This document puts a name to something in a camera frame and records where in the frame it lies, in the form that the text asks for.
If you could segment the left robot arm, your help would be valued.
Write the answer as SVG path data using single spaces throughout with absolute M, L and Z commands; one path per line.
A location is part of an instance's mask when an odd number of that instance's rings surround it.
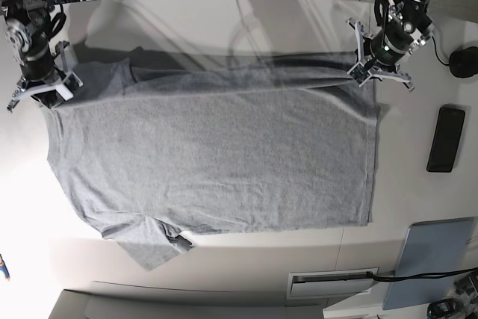
M 359 21 L 348 19 L 357 42 L 356 63 L 347 74 L 360 86 L 372 80 L 400 82 L 414 90 L 400 64 L 432 39 L 434 24 L 427 14 L 430 0 L 375 0 L 380 31 L 371 35 Z

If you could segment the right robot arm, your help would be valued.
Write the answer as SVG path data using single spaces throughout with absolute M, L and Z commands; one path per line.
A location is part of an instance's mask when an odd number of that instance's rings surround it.
M 63 5 L 71 1 L 75 0 L 1 0 L 6 40 L 21 70 L 8 111 L 26 98 L 55 108 L 82 87 L 66 59 L 69 42 L 50 44 L 66 24 Z

